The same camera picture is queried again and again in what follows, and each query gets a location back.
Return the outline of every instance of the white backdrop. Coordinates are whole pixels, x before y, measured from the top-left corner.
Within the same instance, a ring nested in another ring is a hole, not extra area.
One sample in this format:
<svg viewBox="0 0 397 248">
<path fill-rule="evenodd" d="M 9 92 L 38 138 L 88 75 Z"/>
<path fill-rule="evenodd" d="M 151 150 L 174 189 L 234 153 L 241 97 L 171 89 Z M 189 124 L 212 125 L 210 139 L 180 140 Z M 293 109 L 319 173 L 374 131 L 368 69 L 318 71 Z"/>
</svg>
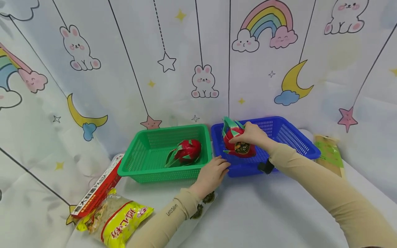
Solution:
<svg viewBox="0 0 397 248">
<path fill-rule="evenodd" d="M 393 0 L 0 1 L 0 220 L 49 208 L 33 222 L 71 231 L 69 208 L 136 132 L 226 115 L 340 139 L 397 202 L 396 17 Z"/>
</svg>

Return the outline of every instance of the beige arm sleeve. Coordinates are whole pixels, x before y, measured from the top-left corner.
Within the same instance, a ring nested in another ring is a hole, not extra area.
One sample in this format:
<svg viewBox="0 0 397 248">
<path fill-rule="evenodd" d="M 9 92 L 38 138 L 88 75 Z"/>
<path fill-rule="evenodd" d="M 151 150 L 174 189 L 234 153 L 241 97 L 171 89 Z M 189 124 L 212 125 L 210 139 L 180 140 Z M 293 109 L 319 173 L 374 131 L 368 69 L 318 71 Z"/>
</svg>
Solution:
<svg viewBox="0 0 397 248">
<path fill-rule="evenodd" d="M 299 182 L 339 223 L 351 248 L 397 247 L 397 234 L 383 215 L 346 180 L 278 144 L 270 162 Z"/>
<path fill-rule="evenodd" d="M 172 202 L 142 226 L 137 236 L 132 236 L 126 248 L 165 247 L 183 221 L 195 214 L 200 201 L 188 189 L 181 189 Z"/>
</svg>

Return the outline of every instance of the white table surface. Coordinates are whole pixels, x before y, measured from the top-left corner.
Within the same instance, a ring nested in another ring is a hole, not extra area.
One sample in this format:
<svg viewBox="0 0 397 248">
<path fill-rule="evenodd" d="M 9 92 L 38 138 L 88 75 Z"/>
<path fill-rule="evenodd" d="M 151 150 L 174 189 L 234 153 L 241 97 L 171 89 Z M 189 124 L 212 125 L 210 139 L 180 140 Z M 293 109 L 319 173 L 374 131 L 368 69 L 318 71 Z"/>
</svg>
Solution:
<svg viewBox="0 0 397 248">
<path fill-rule="evenodd" d="M 307 131 L 305 135 L 312 138 Z M 397 204 L 344 162 L 347 180 L 397 230 Z M 118 193 L 141 204 L 162 209 L 180 188 L 192 182 L 140 185 L 122 178 Z M 193 233 L 180 246 L 202 247 L 347 247 L 332 216 L 296 181 L 280 172 L 241 178 L 226 177 Z M 66 248 L 101 248 L 86 233 L 74 231 Z"/>
</svg>

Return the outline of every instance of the green basket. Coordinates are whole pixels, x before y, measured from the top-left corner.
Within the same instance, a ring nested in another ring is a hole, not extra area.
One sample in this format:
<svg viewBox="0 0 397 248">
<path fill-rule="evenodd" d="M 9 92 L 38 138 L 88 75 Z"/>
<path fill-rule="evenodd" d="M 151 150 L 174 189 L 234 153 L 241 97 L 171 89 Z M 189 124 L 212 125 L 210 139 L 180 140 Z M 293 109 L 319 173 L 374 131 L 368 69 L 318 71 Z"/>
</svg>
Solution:
<svg viewBox="0 0 397 248">
<path fill-rule="evenodd" d="M 182 167 L 164 168 L 168 153 L 183 140 L 201 143 L 199 160 Z M 117 173 L 139 183 L 196 179 L 200 169 L 212 159 L 210 133 L 206 125 L 188 125 L 143 130 L 135 135 Z"/>
</svg>

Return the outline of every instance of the blue basket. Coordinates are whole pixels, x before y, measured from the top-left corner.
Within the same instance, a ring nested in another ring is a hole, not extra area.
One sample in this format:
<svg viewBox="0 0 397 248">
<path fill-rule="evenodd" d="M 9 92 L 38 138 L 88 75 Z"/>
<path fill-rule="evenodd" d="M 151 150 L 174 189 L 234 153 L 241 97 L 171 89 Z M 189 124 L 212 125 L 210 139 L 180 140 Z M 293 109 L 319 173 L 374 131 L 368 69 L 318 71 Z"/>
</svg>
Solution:
<svg viewBox="0 0 397 248">
<path fill-rule="evenodd" d="M 257 124 L 272 140 L 289 145 L 308 159 L 317 159 L 321 155 L 320 150 L 283 117 L 273 116 L 240 121 L 240 123 L 244 125 L 247 121 Z M 269 154 L 257 146 L 255 147 L 256 156 L 251 158 L 239 158 L 224 153 L 225 144 L 222 136 L 223 125 L 223 123 L 213 125 L 211 127 L 211 136 L 215 155 L 222 155 L 223 158 L 231 163 L 229 167 L 229 177 L 245 177 L 261 174 L 262 172 L 258 170 L 258 164 L 260 162 L 266 163 Z"/>
</svg>

